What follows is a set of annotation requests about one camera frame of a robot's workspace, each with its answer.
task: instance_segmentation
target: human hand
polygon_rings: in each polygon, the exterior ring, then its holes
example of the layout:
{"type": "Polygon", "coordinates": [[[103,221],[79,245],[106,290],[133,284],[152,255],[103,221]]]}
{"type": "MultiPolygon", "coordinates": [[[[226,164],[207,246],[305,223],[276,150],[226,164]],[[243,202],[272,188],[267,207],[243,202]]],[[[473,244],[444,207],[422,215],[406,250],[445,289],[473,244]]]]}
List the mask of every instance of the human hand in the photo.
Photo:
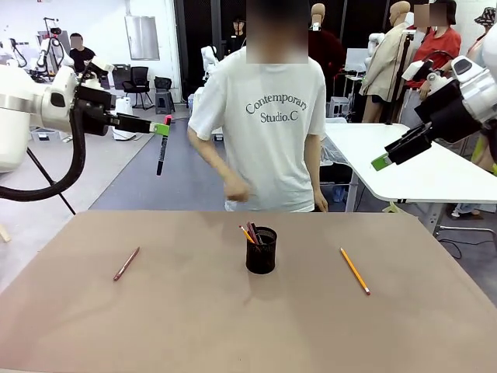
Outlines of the human hand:
{"type": "Polygon", "coordinates": [[[425,81],[421,88],[419,89],[419,98],[424,101],[426,99],[426,97],[428,97],[428,93],[429,93],[429,83],[428,81],[425,81]]]}
{"type": "Polygon", "coordinates": [[[314,191],[314,204],[319,209],[320,212],[328,212],[328,201],[321,190],[314,191]]]}
{"type": "Polygon", "coordinates": [[[224,195],[228,200],[246,202],[249,200],[250,187],[240,176],[232,174],[224,180],[224,195]]]}

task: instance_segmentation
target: gray floor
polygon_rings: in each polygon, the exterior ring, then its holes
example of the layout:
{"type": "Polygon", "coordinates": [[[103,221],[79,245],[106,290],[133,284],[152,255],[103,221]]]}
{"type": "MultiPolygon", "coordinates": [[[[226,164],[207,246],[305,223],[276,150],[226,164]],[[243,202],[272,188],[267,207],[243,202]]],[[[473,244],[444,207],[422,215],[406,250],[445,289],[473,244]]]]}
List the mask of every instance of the gray floor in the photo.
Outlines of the gray floor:
{"type": "MultiPolygon", "coordinates": [[[[106,191],[92,205],[93,209],[104,210],[194,210],[222,211],[224,197],[222,182],[215,172],[198,156],[186,138],[187,120],[177,120],[169,135],[162,176],[156,176],[161,138],[152,138],[109,185],[106,191]]],[[[222,143],[217,148],[224,153],[222,143]]],[[[374,198],[362,187],[357,196],[358,211],[377,212],[387,203],[374,198]]],[[[331,201],[332,188],[325,187],[325,196],[331,201]]],[[[330,204],[330,211],[344,211],[345,204],[330,204]]],[[[482,213],[482,221],[452,221],[444,218],[449,226],[470,226],[481,228],[497,227],[497,215],[482,213]]],[[[462,242],[481,242],[492,239],[484,233],[442,232],[440,238],[462,242]]],[[[447,250],[458,255],[450,244],[443,244],[447,250]]],[[[479,246],[460,244],[462,259],[458,263],[467,271],[487,296],[497,305],[497,253],[492,243],[479,246]]]]}

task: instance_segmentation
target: red pencil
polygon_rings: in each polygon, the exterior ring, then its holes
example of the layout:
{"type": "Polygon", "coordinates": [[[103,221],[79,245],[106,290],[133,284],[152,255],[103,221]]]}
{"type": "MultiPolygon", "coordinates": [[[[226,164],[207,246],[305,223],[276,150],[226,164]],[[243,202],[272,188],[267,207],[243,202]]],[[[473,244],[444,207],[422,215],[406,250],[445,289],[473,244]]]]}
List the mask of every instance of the red pencil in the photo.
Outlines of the red pencil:
{"type": "Polygon", "coordinates": [[[131,256],[128,258],[126,263],[121,267],[119,272],[117,272],[116,276],[114,276],[114,281],[117,281],[121,278],[123,275],[124,271],[130,266],[131,262],[133,261],[134,257],[140,252],[140,247],[138,247],[136,250],[133,251],[131,256]]]}

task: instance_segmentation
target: pencil holder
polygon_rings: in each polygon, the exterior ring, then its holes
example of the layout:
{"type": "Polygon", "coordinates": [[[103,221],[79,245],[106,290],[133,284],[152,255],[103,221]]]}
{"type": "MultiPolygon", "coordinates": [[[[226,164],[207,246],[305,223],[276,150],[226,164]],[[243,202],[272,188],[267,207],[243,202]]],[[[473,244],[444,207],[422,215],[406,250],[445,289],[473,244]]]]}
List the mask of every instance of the pencil holder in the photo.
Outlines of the pencil holder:
{"type": "Polygon", "coordinates": [[[263,242],[256,245],[247,240],[247,261],[245,265],[253,274],[268,274],[276,266],[277,234],[271,228],[257,227],[263,242]]]}

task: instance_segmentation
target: brown tabletop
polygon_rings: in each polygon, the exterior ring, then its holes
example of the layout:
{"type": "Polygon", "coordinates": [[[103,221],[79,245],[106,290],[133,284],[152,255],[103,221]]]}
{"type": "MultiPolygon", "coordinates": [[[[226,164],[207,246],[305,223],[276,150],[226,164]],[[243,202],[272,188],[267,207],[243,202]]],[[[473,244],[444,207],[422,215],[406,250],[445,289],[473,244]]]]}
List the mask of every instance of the brown tabletop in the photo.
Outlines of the brown tabletop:
{"type": "Polygon", "coordinates": [[[87,212],[0,295],[0,368],[495,372],[496,320],[406,214],[87,212]],[[269,275],[245,269],[249,219],[278,233],[269,275]]]}

